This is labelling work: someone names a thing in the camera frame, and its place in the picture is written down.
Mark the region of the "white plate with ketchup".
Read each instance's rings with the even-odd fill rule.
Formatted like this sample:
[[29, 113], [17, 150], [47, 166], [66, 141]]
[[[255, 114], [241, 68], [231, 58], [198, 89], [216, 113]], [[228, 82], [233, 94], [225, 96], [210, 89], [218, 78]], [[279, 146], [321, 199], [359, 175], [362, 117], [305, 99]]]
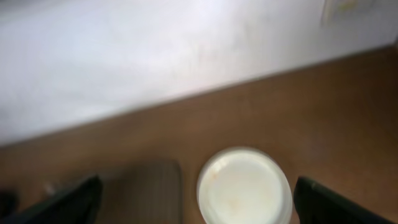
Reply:
[[289, 223], [293, 201], [279, 165], [252, 147], [217, 152], [201, 168], [197, 204], [207, 224]]

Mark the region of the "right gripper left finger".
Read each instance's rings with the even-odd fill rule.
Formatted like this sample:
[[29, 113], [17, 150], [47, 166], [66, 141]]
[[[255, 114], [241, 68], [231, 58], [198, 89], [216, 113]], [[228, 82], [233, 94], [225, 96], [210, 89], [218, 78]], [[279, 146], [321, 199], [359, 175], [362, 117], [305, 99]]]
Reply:
[[98, 176], [63, 190], [24, 211], [1, 219], [3, 224], [94, 224], [103, 183]]

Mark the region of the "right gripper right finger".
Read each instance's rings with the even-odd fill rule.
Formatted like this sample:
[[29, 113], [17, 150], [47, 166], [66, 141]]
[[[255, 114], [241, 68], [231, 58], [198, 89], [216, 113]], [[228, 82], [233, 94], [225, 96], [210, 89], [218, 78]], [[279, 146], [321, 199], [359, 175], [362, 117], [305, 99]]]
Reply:
[[300, 224], [393, 224], [308, 177], [297, 179], [293, 198]]

